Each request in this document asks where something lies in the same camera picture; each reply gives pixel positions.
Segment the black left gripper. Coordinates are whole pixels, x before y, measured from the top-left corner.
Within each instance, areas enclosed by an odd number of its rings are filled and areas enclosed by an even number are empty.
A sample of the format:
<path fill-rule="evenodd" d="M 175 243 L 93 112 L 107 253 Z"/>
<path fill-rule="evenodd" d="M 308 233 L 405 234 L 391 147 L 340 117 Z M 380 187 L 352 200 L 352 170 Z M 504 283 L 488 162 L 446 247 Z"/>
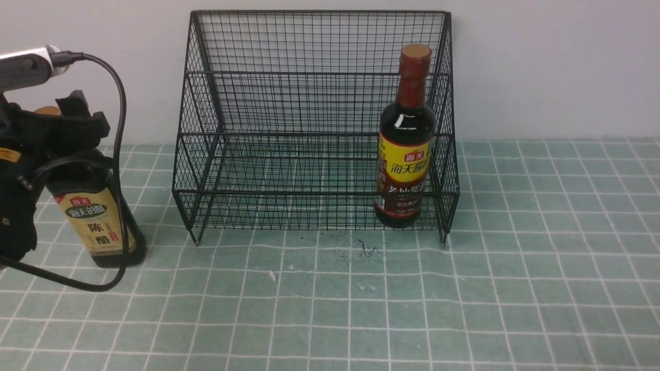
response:
<path fill-rule="evenodd" d="M 106 116 L 90 113 L 82 90 L 55 101 L 63 116 L 51 120 L 2 103 L 2 262 L 21 261 L 36 247 L 36 205 L 45 188 L 45 177 L 37 173 L 47 162 L 47 151 L 72 155 L 92 150 L 109 135 Z"/>

